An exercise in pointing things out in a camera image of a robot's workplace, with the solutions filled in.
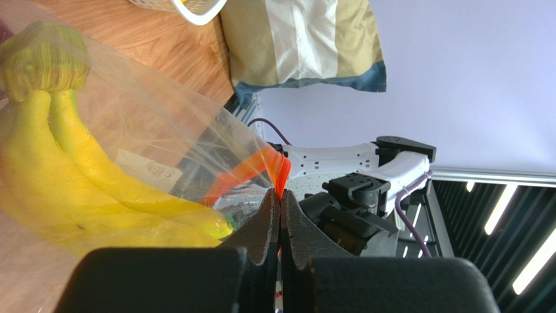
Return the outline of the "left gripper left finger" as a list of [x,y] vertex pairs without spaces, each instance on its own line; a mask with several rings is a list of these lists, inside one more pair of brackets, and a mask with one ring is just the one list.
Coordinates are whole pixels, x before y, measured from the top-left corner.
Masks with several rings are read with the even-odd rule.
[[56,312],[273,312],[279,197],[215,248],[101,248],[76,266]]

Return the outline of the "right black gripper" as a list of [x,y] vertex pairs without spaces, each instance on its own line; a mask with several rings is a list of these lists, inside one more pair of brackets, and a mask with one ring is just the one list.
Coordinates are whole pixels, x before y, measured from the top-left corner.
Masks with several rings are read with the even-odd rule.
[[326,192],[300,201],[306,217],[335,244],[355,256],[395,256],[398,228],[364,207],[344,209]]

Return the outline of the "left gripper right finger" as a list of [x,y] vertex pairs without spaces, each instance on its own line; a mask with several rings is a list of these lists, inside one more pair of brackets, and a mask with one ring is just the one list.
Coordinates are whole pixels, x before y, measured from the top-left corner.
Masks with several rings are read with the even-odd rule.
[[281,199],[285,312],[498,312],[483,274],[462,258],[364,258],[349,254]]

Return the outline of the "clear orange zip top bag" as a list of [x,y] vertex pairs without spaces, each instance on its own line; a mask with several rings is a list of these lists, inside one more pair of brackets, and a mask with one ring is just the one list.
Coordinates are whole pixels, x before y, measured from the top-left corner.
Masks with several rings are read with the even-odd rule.
[[[232,163],[217,155],[262,157],[264,170],[278,165],[252,132],[220,108],[171,89],[166,78],[141,64],[127,72],[127,60],[84,38],[24,1],[1,2],[1,26],[14,33],[9,43],[26,50],[53,48],[88,75],[77,91],[75,110],[107,154],[109,173],[146,183],[149,166],[173,168],[182,158],[211,173]],[[1,311],[55,312],[69,273],[82,257],[119,256],[124,269],[144,254],[213,252],[220,231],[217,213],[194,201],[181,215],[128,208],[93,186],[53,139],[46,85],[26,91],[27,99],[6,101],[1,110]]]

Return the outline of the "yellow banana bunch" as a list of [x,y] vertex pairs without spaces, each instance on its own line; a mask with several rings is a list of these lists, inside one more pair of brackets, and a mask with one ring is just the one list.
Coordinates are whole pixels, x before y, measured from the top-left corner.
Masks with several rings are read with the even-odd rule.
[[83,123],[90,72],[81,34],[37,21],[1,42],[1,207],[82,256],[104,247],[212,248],[234,231],[218,211],[126,174]]

